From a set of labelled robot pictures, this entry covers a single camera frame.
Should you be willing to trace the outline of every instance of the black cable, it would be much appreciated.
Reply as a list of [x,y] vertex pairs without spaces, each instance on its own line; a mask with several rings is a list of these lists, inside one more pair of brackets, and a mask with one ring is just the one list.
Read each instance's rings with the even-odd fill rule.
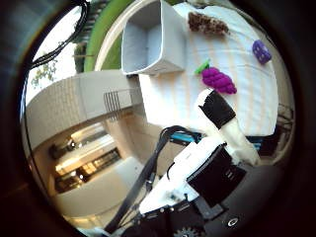
[[109,233],[113,233],[118,228],[121,219],[125,216],[125,214],[130,209],[131,205],[134,203],[135,199],[137,198],[141,187],[144,185],[146,180],[150,179],[150,176],[152,175],[153,171],[156,169],[157,159],[159,157],[160,152],[162,151],[166,143],[169,141],[170,136],[176,131],[187,132],[189,135],[191,135],[194,138],[195,142],[198,143],[197,135],[182,126],[174,125],[174,126],[170,126],[163,129],[161,132],[160,139],[157,142],[154,153],[151,155],[151,157],[145,164],[144,168],[141,170],[140,175],[138,176],[133,187],[128,192],[126,198],[122,202],[122,205],[119,207],[118,212],[116,213],[115,217],[106,226],[105,228],[106,231],[108,231]]
[[62,42],[55,50],[34,60],[31,65],[31,69],[52,61],[70,42],[72,42],[75,38],[77,38],[78,35],[81,33],[88,19],[88,14],[90,11],[90,3],[83,0],[83,1],[80,1],[78,6],[81,6],[82,9],[81,9],[80,19],[78,20],[75,27],[75,31],[71,34],[71,36],[66,41]]

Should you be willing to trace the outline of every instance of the brown toy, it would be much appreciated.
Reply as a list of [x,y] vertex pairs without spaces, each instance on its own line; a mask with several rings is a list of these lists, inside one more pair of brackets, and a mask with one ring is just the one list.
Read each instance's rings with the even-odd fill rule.
[[189,26],[193,32],[201,32],[207,36],[220,35],[224,36],[229,34],[226,23],[207,15],[190,12],[189,13]]

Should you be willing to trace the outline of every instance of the white bin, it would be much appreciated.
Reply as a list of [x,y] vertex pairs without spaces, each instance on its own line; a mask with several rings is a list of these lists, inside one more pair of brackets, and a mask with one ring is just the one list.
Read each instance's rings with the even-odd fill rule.
[[186,20],[165,1],[137,11],[126,23],[121,44],[124,74],[156,74],[185,69]]

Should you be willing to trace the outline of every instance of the white cloth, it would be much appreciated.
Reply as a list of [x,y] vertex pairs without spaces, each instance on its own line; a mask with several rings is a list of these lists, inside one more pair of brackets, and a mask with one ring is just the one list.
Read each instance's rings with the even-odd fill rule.
[[259,37],[235,11],[222,7],[201,10],[187,3],[175,10],[187,23],[188,14],[197,11],[224,21],[230,31],[225,37],[206,37],[187,26],[187,62],[183,72],[164,73],[157,77],[140,75],[140,87],[148,122],[162,127],[179,124],[200,129],[194,103],[206,86],[195,70],[208,58],[233,80],[237,94],[223,95],[234,109],[245,135],[266,136],[274,133],[277,123],[277,80],[271,62],[261,65],[252,52]]

